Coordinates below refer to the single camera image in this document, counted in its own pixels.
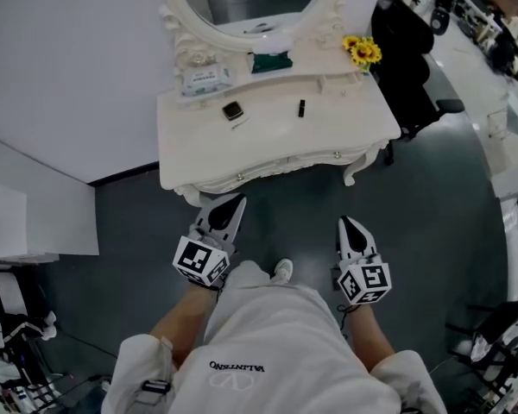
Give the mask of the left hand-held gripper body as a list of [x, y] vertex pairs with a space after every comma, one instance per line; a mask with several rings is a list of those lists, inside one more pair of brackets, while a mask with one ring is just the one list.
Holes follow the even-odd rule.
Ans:
[[217, 288], [216, 282], [229, 267], [235, 252], [231, 241], [193, 224], [188, 234], [180, 238], [172, 265], [193, 284]]

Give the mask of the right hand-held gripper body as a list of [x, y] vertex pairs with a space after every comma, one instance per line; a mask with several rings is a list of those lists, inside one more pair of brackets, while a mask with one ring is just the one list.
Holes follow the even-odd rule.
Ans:
[[379, 302], [391, 290], [389, 264], [377, 251], [354, 255], [339, 251], [338, 256], [331, 269], [332, 289], [341, 291], [349, 305]]

